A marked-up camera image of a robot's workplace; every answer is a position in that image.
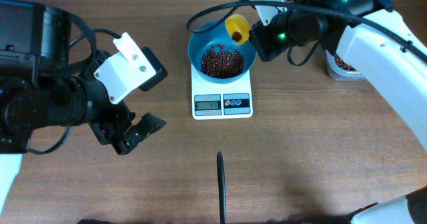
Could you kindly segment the white digital kitchen scale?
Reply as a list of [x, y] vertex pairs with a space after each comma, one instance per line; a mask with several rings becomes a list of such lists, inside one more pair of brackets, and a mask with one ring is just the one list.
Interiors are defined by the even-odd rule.
[[191, 114], [195, 120], [250, 118], [253, 112], [249, 71], [229, 83], [212, 83], [191, 67]]

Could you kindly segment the blue-grey plastic bowl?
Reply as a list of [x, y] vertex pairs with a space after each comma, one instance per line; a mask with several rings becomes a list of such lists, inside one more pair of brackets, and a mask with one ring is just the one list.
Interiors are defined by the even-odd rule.
[[[227, 79], [218, 79], [202, 73], [201, 57], [212, 45], [216, 44], [227, 45], [228, 47], [238, 51], [243, 56], [244, 68], [240, 75]], [[252, 68], [253, 64], [256, 62], [256, 57], [258, 56], [256, 50], [250, 43], [245, 42], [243, 45], [238, 45], [232, 41], [223, 23], [208, 32], [193, 34], [189, 40], [187, 50], [192, 66], [194, 66], [204, 78], [212, 83], [229, 83], [239, 79], [244, 73]]]

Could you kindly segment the clear plastic food container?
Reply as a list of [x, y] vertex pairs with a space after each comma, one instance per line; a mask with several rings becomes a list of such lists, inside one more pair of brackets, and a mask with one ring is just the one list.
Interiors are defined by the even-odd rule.
[[328, 51], [326, 52], [326, 66], [328, 69], [328, 75], [331, 79], [335, 81], [363, 81], [365, 80], [364, 76], [356, 71], [345, 71], [340, 69], [335, 61], [334, 55], [330, 54]]

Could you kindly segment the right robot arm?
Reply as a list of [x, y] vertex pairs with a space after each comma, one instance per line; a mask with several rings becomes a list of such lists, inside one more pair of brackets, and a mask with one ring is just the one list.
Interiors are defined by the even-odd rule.
[[312, 43], [352, 66], [426, 144], [426, 47], [391, 0], [248, 0], [263, 61]]

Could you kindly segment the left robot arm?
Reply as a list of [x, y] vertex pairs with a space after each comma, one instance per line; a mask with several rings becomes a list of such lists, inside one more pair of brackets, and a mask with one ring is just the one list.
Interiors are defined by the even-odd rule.
[[98, 29], [76, 14], [41, 3], [1, 0], [1, 200], [5, 201], [37, 129], [61, 126], [61, 146], [75, 126], [88, 124], [118, 155], [133, 151], [165, 121], [139, 121], [125, 104], [133, 90], [149, 91], [167, 71], [148, 47], [111, 32], [117, 51], [98, 49]]

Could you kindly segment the red adzuki beans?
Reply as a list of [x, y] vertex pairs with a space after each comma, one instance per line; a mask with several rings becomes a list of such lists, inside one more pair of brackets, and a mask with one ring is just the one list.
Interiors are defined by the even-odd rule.
[[345, 71], [356, 71], [351, 65], [345, 63], [339, 55], [335, 54], [334, 55], [334, 61], [336, 63], [336, 65], [340, 68], [343, 69]]

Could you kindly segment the yellow plastic scoop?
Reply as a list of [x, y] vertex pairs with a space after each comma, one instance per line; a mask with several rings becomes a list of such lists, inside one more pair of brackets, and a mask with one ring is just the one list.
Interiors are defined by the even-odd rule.
[[227, 17], [225, 27], [231, 38], [235, 31], [242, 34], [242, 39], [237, 43], [238, 45], [243, 45], [250, 37], [250, 25], [247, 19], [240, 14], [233, 14]]

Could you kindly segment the adzuki beans in bowl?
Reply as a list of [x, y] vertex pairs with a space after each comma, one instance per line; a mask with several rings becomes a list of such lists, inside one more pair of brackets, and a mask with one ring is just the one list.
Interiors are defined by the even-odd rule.
[[243, 72], [243, 68], [243, 56], [227, 45], [212, 45], [201, 57], [201, 71], [210, 77], [235, 77]]

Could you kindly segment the adzuki beans in scoop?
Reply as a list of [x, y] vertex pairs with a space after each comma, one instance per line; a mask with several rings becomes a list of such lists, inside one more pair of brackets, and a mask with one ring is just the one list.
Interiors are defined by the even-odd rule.
[[235, 41], [236, 43], [238, 43], [239, 41], [241, 41], [241, 39], [242, 39], [242, 34], [240, 32], [235, 31], [232, 34], [232, 40]]

